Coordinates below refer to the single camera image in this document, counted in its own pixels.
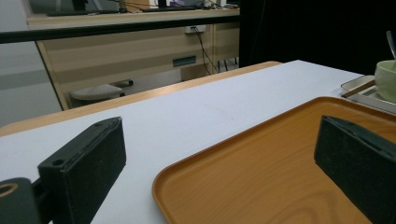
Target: desk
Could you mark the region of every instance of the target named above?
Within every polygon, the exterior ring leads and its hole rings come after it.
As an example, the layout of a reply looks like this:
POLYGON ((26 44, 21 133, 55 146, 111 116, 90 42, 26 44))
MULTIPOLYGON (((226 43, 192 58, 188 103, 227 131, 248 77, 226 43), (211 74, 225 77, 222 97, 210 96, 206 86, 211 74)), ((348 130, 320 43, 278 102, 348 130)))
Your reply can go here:
MULTIPOLYGON (((171 27, 172 24, 178 21, 193 22, 200 18, 209 20, 237 15, 239 10, 194 10, 59 18, 33 16, 29 18, 28 24, 31 30, 83 28, 95 25, 111 27, 123 24, 135 27, 133 32, 120 34, 36 42, 60 104, 63 109, 69 109, 71 108, 70 91, 175 69, 181 69, 184 80, 204 76, 206 70, 203 67, 202 47, 197 35, 185 34, 184 26, 171 27), (173 63, 173 60, 191 56, 196 57, 191 63, 182 65, 173 63)), ((203 32, 201 37, 204 49, 214 64, 220 60, 237 57, 239 54, 239 22, 208 24, 206 32, 203 32)), ((207 58, 205 62, 210 69, 212 66, 207 58)), ((210 70, 212 74, 215 73, 213 68, 210 70)))
MULTIPOLYGON (((36 166, 49 154, 96 121, 121 116, 127 165, 93 223, 165 223, 151 196, 163 168, 316 97, 340 97, 341 84, 360 76, 300 61, 263 69, 275 64, 8 125, 0 129, 0 179, 35 180, 36 166)), ((353 215, 347 218, 368 223, 351 203, 343 204, 353 215)))

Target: orange tray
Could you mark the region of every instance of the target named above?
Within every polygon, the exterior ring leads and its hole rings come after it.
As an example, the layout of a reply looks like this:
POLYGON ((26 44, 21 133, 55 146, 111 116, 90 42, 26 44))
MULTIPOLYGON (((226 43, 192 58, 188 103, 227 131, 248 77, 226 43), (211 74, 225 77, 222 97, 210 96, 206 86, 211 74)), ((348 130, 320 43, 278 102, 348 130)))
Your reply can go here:
POLYGON ((315 164, 322 115, 396 143, 396 116, 317 98, 163 169, 154 199, 169 223, 370 223, 315 164))

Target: wall socket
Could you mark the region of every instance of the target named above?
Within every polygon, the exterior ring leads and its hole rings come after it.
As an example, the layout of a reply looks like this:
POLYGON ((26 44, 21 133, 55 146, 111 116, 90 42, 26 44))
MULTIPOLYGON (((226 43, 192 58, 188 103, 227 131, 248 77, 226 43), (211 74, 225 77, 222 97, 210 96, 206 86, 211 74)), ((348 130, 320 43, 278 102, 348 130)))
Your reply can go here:
POLYGON ((205 32, 206 31, 206 25, 195 25, 195 26, 186 26, 186 34, 192 34, 195 33, 196 30, 194 29, 194 27, 196 29, 198 29, 198 32, 205 32))

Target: green cup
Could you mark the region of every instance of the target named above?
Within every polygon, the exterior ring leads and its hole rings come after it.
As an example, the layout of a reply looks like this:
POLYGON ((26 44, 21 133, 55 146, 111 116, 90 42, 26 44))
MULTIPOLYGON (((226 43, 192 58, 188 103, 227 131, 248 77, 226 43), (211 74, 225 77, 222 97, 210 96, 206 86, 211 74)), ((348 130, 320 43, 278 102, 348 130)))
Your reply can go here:
POLYGON ((376 64, 375 85, 382 98, 396 104, 396 60, 376 64))

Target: wooden table edge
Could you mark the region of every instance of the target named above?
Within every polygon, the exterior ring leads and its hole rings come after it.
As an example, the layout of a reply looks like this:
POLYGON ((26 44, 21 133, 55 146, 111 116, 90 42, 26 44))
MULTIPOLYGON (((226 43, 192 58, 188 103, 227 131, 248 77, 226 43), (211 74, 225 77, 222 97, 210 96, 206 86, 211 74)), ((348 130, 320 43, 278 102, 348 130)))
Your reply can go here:
POLYGON ((93 105, 85 105, 82 107, 77 107, 33 119, 22 120, 18 122, 14 122, 3 126, 0 128, 0 136, 5 136, 13 133, 19 133, 27 130, 31 130, 34 128, 39 128, 43 126, 47 126, 53 123, 62 122, 69 119, 74 119, 86 115, 90 115, 92 113, 108 110, 114 107, 128 105, 135 102, 147 100, 153 97, 165 95, 168 93, 172 93, 175 91, 182 91, 191 87, 196 87, 200 85, 204 85, 206 83, 210 83, 213 81, 222 80, 228 77, 235 77, 239 75, 243 75, 245 73, 257 71, 260 69, 268 68, 271 66, 275 66, 281 64, 279 62, 266 62, 266 63, 258 63, 251 66, 234 69, 232 71, 223 72, 220 74, 216 74, 208 77, 200 77, 193 80, 180 82, 177 84, 161 87, 158 89, 150 90, 150 91, 142 91, 139 93, 127 95, 121 98, 116 98, 108 101, 103 101, 101 103, 93 104, 93 105))

